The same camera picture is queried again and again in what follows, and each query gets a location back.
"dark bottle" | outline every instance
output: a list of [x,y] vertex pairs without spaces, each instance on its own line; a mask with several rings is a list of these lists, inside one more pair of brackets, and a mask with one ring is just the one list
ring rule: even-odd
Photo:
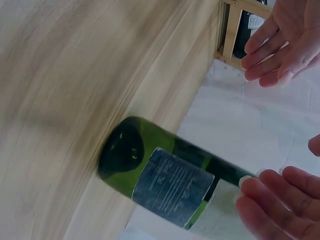
[[137,204],[190,230],[217,186],[239,191],[240,178],[252,176],[140,117],[126,118],[110,134],[98,174]]
[[[267,5],[267,0],[257,0],[258,2]],[[264,19],[247,11],[243,11],[239,23],[238,33],[236,35],[233,55],[242,59],[246,54],[245,46],[249,38],[257,31],[264,23]]]

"wooden surface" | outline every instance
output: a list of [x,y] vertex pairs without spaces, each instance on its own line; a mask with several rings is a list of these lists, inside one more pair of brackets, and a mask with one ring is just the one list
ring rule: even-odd
[[224,46],[222,45],[220,49],[215,53],[215,58],[224,62],[225,64],[230,65],[231,67],[243,71],[244,69],[241,66],[241,59],[237,58],[233,54],[231,58],[224,57],[223,55]]
[[263,5],[261,2],[256,0],[223,0],[230,6],[237,7],[248,13],[255,14],[261,18],[266,19],[272,12],[272,7]]
[[0,1],[1,239],[117,239],[135,205],[96,176],[101,144],[129,115],[177,129],[222,5]]
[[242,9],[231,5],[224,40],[223,57],[231,59],[239,29]]

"finger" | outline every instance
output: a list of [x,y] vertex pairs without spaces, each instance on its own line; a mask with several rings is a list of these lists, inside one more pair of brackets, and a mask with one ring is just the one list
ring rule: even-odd
[[306,68],[320,53],[320,33],[315,30],[307,31],[294,48],[289,52],[279,69],[279,82],[289,82],[299,71]]
[[261,27],[250,37],[245,45],[244,51],[247,54],[252,54],[255,52],[266,39],[271,38],[276,34],[279,27],[271,14],[262,24]]
[[260,240],[291,240],[251,198],[242,196],[236,201],[236,210],[245,227]]
[[319,200],[306,195],[273,170],[265,170],[259,179],[295,215],[314,222],[320,220]]
[[241,66],[244,69],[252,68],[265,58],[276,53],[285,43],[286,39],[283,36],[282,32],[277,32],[272,38],[266,41],[255,52],[248,54],[244,58],[242,58]]
[[320,157],[320,134],[310,139],[308,147],[314,155]]
[[[320,54],[319,54],[319,56],[315,57],[305,69],[302,69],[301,71],[299,71],[293,77],[293,79],[299,77],[299,75],[301,75],[303,72],[307,71],[308,69],[313,68],[314,66],[318,65],[319,63],[320,63]],[[270,87],[276,86],[278,84],[278,69],[275,71],[272,71],[272,72],[268,72],[265,75],[261,76],[259,79],[259,84],[263,88],[270,88]]]
[[268,72],[259,79],[259,84],[263,88],[274,87],[278,84],[278,70]]
[[314,199],[320,200],[320,177],[314,176],[294,166],[282,171],[282,176],[291,185]]
[[254,81],[260,79],[263,75],[273,72],[280,68],[283,60],[286,55],[290,52],[290,46],[287,45],[281,48],[276,54],[272,57],[266,59],[263,62],[260,62],[258,65],[248,69],[244,76],[248,81]]
[[257,178],[246,180],[241,185],[241,191],[245,196],[253,199],[281,230],[294,238],[303,238],[313,225],[289,211]]
[[319,65],[319,63],[320,63],[320,53],[309,63],[309,65],[306,68],[300,70],[296,75],[294,75],[293,78],[295,79],[299,77],[303,72],[314,68],[315,66]]

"wooden frame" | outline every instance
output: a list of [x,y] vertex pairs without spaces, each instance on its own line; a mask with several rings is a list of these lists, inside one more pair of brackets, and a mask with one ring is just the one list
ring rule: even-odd
[[267,5],[263,5],[256,0],[222,1],[230,5],[230,11],[224,44],[218,49],[215,57],[220,61],[223,61],[224,63],[242,71],[243,69],[241,67],[240,59],[233,55],[242,12],[244,10],[266,19],[271,14],[272,8]]

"palm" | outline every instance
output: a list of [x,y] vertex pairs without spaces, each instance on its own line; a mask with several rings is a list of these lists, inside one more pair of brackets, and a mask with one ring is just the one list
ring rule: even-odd
[[319,63],[319,9],[319,0],[277,0],[271,16],[246,45],[248,55],[241,61],[245,77],[269,87],[287,72],[291,79]]
[[241,185],[236,208],[259,240],[320,239],[320,178],[287,167],[263,171]]

